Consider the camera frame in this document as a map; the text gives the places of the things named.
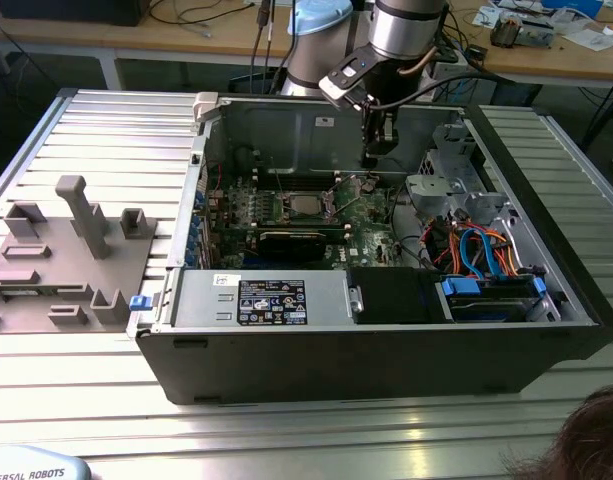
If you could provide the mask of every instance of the electronic device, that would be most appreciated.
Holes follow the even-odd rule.
[[[0,0],[5,18],[99,22],[136,26],[150,0]]]
[[[523,170],[586,167],[530,110],[404,106],[372,170],[354,110],[200,93],[195,114],[162,290],[130,302],[172,402],[517,392],[613,340]]]

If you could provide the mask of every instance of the white table leg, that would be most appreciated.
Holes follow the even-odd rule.
[[[97,59],[102,67],[106,88],[108,90],[124,90],[124,79],[119,71],[114,51],[104,51],[97,56]]]

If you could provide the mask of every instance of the black plastic cover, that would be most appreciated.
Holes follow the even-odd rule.
[[[402,267],[356,267],[348,272],[349,286],[359,287],[363,311],[360,325],[442,323],[445,319],[429,270]]]

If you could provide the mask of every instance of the green circuit board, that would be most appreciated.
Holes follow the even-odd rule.
[[[331,239],[323,258],[301,264],[301,269],[400,266],[397,241],[387,222],[391,194],[391,188],[375,179],[347,178],[327,197],[328,206],[336,212],[327,215],[322,192],[261,191],[252,182],[238,179],[225,187],[216,205],[219,213],[212,214],[211,232],[219,249],[214,268],[281,269],[282,265],[266,262],[256,253],[256,231],[262,223],[269,228],[323,233]]]

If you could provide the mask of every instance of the brown hair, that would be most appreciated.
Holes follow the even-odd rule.
[[[516,480],[613,480],[613,385],[584,400],[543,457],[508,470]]]

